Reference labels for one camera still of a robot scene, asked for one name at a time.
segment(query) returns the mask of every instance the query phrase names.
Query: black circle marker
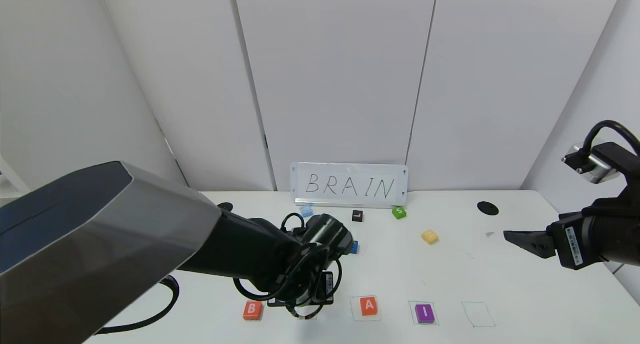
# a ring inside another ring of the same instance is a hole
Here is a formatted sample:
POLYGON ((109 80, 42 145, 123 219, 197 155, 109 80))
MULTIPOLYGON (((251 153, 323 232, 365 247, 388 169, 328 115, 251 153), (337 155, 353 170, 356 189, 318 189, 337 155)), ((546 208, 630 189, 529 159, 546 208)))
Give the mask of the black circle marker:
POLYGON ((498 210, 498 207, 496 207, 490 202, 479 202, 477 206, 478 206, 478 210, 482 211, 484 214, 487 214, 487 215, 491 215, 491 216, 498 215, 498 212, 500 212, 498 210))
POLYGON ((234 207, 233 207, 234 205, 233 205, 232 203, 230 203, 230 202, 222 202, 222 203, 219 203, 217 206, 218 206, 220 209, 224 209, 224 210, 226 210, 226 211, 231 211, 231 210, 233 210, 233 208, 234 208, 234 207))

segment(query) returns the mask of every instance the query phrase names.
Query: blue block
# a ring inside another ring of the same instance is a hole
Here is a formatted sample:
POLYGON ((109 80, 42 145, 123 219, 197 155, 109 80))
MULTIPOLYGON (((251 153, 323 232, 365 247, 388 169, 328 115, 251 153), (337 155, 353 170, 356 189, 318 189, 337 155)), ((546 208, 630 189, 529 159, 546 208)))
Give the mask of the blue block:
POLYGON ((305 206, 301 206, 300 207, 300 214, 302 215, 303 218, 306 218, 308 216, 313 216, 314 211, 311 210, 311 207, 309 205, 305 205, 305 206))

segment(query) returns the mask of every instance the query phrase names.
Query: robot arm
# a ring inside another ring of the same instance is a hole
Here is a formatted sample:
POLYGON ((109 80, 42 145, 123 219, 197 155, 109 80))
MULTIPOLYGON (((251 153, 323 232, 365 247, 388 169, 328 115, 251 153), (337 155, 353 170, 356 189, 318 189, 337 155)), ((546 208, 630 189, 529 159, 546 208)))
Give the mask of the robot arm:
POLYGON ((0 342, 83 342, 158 282, 176 296, 175 269, 321 309, 339 284, 323 291, 322 271, 351 245, 326 214, 287 231, 123 162, 91 166, 0 207, 0 342))
POLYGON ((601 261, 640 265, 640 142, 615 121, 601 121, 582 145, 574 145, 562 161, 592 183, 620 173, 626 187, 617 198, 599 198, 579 212, 560 214, 544 231, 505 231, 505 239, 542 258, 556 255, 565 268, 582 269, 601 261), (610 127, 636 152, 616 143, 592 146, 598 131, 610 127))

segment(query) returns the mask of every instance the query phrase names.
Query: white table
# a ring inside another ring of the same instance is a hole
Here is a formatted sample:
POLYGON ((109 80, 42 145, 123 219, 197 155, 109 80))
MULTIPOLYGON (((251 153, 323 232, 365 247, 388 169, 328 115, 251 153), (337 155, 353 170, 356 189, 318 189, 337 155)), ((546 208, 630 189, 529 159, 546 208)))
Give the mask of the white table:
MULTIPOLYGON (((297 211, 289 193, 205 193, 229 201, 234 212, 279 225, 297 211)), ((223 342, 638 342, 640 307, 606 269, 580 271, 540 259, 503 239, 503 230, 544 230, 557 212, 533 191, 422 191, 409 194, 407 217, 386 209, 364 209, 364 222, 351 209, 314 208, 340 219, 359 241, 357 255, 342 258, 343 282, 334 305, 317 319, 298 320, 284 308, 266 307, 261 321, 244 321, 246 298, 230 278, 176 271, 180 298, 157 323, 132 332, 98 335, 101 343, 223 342), (497 216, 476 208, 494 203, 497 216), (439 242, 421 232, 432 228, 439 242), (487 232, 495 234, 487 237, 487 232), (378 297, 381 321, 354 321, 353 296, 378 297), (415 325, 410 300, 432 301, 439 325, 415 325), (484 301, 495 326, 474 327, 462 301, 484 301)), ((291 225, 298 223, 292 219, 291 225)), ((111 323, 149 317, 169 301, 156 285, 111 323)))

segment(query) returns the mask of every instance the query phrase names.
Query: whiteboard sign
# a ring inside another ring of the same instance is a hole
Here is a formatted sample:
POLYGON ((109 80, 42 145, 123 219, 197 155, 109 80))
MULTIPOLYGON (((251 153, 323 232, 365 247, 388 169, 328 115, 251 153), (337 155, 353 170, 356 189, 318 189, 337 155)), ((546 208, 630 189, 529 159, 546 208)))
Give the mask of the whiteboard sign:
POLYGON ((405 165, 294 162, 290 190, 297 205, 386 208, 407 202, 405 165))

